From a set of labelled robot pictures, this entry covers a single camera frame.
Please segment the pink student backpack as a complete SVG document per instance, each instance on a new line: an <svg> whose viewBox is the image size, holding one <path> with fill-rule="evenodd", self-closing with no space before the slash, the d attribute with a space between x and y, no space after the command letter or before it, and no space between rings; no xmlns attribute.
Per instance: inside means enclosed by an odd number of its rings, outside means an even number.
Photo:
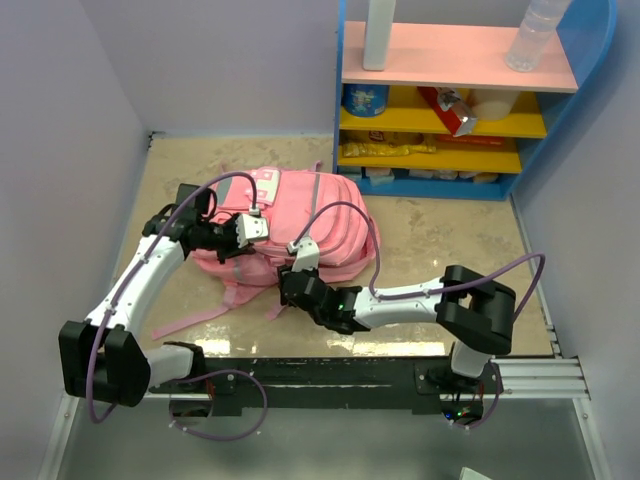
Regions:
<svg viewBox="0 0 640 480"><path fill-rule="evenodd" d="M154 330L154 340L213 320L277 284L277 268L290 264L287 246L299 234L311 238L320 252L319 272L327 283L355 279L375 259L374 240L358 214L366 211L360 190L352 180L316 168L290 170L263 166L248 172L257 186L257 206L269 225L269 240L253 255L221 264L214 252L199 249L191 259L225 286L218 307Z"/></svg>

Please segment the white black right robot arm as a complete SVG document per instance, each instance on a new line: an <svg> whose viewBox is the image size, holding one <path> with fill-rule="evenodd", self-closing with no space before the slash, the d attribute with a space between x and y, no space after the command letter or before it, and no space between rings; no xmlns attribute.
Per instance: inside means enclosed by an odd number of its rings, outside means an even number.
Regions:
<svg viewBox="0 0 640 480"><path fill-rule="evenodd" d="M334 288L317 269L278 271L280 301L308 314L315 324L342 335L392 324L434 323L457 342L445 369L448 386L469 392L485 364L512 350L515 292L461 265L451 265L433 280L370 291Z"/></svg>

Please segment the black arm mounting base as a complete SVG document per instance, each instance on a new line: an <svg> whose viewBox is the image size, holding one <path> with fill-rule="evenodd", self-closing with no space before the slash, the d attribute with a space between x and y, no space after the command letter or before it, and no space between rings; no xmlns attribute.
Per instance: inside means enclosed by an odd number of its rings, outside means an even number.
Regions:
<svg viewBox="0 0 640 480"><path fill-rule="evenodd" d="M243 408L405 410L417 415L462 418L480 415L478 403L502 394L498 365L483 368L478 380L455 378L449 358L437 357L308 357L213 358L205 360L205 381L153 387L153 394L175 399L206 400L213 386L213 412L238 415Z"/></svg>

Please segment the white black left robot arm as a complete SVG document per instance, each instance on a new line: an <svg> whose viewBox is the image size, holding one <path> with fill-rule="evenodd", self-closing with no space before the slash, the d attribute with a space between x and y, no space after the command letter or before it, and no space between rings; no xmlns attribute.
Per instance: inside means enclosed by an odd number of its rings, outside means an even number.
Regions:
<svg viewBox="0 0 640 480"><path fill-rule="evenodd" d="M133 407L149 389L167 382L185 392L205 385L200 347L167 342L145 352L138 337L167 280L193 251L213 251L221 261L252 253L256 240L249 229L263 225L255 187L249 199L247 210L215 223L216 192L206 185L179 186L175 200L145 223L132 260L105 299L84 319L61 328L58 344L67 394L89 403Z"/></svg>

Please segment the yellow chips bag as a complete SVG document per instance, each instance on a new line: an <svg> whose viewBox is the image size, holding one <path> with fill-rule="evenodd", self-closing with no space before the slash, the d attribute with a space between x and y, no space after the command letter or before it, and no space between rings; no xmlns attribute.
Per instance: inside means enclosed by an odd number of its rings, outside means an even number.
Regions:
<svg viewBox="0 0 640 480"><path fill-rule="evenodd" d="M340 133L340 145L346 158L403 157L437 151L432 135L411 132L347 130Z"/></svg>

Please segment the blue round tin can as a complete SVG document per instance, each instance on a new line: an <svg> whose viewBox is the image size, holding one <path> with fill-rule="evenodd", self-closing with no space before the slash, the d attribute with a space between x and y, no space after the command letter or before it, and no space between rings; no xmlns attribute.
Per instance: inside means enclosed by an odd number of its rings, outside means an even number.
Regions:
<svg viewBox="0 0 640 480"><path fill-rule="evenodd" d="M376 117L385 112L389 91L388 85L344 84L342 106L356 117Z"/></svg>

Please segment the red flat package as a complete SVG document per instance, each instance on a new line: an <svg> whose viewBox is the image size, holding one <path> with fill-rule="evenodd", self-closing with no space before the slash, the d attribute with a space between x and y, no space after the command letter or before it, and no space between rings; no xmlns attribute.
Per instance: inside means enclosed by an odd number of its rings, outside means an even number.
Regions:
<svg viewBox="0 0 640 480"><path fill-rule="evenodd" d="M439 149L459 152L512 152L516 150L513 140L499 136L452 136L438 134L435 143Z"/></svg>

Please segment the blue wooden shelf unit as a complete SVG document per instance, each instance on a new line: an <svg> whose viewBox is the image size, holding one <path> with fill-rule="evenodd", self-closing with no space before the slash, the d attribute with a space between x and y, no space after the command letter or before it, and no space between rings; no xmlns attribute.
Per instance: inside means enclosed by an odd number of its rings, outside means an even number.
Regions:
<svg viewBox="0 0 640 480"><path fill-rule="evenodd" d="M337 86L390 87L384 113L372 118L335 107L333 169L351 177L366 195L504 200L551 148L569 113L602 65L616 28L613 1L574 1L547 43L537 67L521 73L504 61L516 29L502 26L397 23L387 66L362 66L365 25L341 18L337 28ZM474 136L514 141L512 152L459 152L403 157L346 158L340 133L391 131L451 135L421 97L419 86L448 87L468 99L473 89L517 90L510 114L478 121Z"/></svg>

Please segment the red snack box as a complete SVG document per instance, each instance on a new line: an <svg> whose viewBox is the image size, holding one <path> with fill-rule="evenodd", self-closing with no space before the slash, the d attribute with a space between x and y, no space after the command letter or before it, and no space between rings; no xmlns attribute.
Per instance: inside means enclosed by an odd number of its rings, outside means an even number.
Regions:
<svg viewBox="0 0 640 480"><path fill-rule="evenodd" d="M417 90L452 136L473 132L477 116L457 90L432 86L419 86Z"/></svg>

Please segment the white plastic cup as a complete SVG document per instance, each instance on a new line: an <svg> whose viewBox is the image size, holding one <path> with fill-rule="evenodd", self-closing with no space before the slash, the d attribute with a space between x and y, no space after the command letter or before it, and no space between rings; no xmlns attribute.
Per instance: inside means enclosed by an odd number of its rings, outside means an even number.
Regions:
<svg viewBox="0 0 640 480"><path fill-rule="evenodd" d="M482 121L499 121L507 117L521 92L517 90L473 89L468 103Z"/></svg>

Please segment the white tall bottle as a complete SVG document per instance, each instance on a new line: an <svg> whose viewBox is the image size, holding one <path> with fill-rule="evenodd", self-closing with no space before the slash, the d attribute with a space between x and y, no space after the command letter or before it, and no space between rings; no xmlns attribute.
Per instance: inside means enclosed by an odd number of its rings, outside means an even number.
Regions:
<svg viewBox="0 0 640 480"><path fill-rule="evenodd" d="M369 1L363 47L366 71L383 71L386 67L395 9L395 0Z"/></svg>

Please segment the clear plastic water bottle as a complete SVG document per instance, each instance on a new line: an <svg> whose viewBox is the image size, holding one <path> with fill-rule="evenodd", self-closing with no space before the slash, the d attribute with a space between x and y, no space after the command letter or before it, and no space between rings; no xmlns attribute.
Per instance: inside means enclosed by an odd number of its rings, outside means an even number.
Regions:
<svg viewBox="0 0 640 480"><path fill-rule="evenodd" d="M534 70L571 3L571 0L531 0L505 55L506 65L517 72Z"/></svg>

